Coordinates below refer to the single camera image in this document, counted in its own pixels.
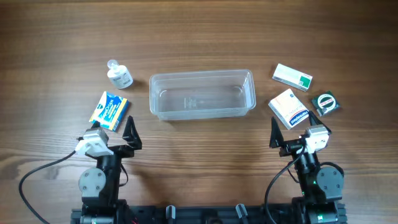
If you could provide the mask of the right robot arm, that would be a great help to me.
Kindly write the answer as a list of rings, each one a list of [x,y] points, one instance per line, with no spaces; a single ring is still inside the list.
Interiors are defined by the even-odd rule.
[[[278,148],[279,156],[292,160],[282,168],[267,186],[264,210],[267,221],[277,223],[269,207],[269,194],[277,179],[294,167],[301,197],[291,202],[295,223],[344,223],[344,207],[338,203],[343,197],[344,170],[333,162],[320,162],[317,152],[326,148],[332,131],[312,111],[308,112],[310,126],[298,139],[286,141],[275,118],[271,118],[270,148]]]

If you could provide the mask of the dark green tape packet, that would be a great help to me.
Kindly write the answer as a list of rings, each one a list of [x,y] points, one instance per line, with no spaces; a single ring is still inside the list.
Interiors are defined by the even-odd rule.
[[[311,100],[319,116],[324,116],[339,108],[341,105],[331,91],[326,91]]]

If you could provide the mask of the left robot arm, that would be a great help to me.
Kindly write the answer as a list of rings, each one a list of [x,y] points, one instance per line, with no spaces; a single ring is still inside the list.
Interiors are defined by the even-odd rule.
[[[83,205],[80,210],[72,211],[71,223],[139,222],[127,202],[119,198],[119,188],[123,186],[120,175],[126,170],[122,159],[134,157],[134,152],[142,149],[132,116],[127,118],[123,140],[125,144],[109,146],[109,137],[97,121],[78,138],[75,152],[94,159],[96,167],[80,176],[78,186]]]

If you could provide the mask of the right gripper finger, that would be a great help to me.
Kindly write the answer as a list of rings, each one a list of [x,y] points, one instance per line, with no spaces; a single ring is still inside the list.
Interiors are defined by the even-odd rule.
[[[271,136],[269,147],[270,148],[277,148],[284,146],[284,138],[282,132],[279,128],[279,125],[274,117],[271,118]]]
[[[328,126],[326,126],[322,121],[320,121],[317,118],[317,116],[314,114],[314,112],[309,111],[308,118],[309,118],[309,122],[310,122],[311,126],[322,125],[326,128],[326,130],[328,131],[328,134],[331,134],[331,129]]]

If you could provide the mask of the blue yellow VapoDrops box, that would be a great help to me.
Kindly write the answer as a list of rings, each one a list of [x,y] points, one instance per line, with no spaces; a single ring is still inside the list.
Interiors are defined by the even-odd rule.
[[[126,98],[104,91],[89,122],[97,121],[102,128],[116,132],[128,106]]]

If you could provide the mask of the white Hansaplast plaster box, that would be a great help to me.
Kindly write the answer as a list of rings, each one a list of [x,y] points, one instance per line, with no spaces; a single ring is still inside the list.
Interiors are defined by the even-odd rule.
[[[287,129],[292,129],[308,118],[309,110],[287,89],[269,102],[269,107]]]

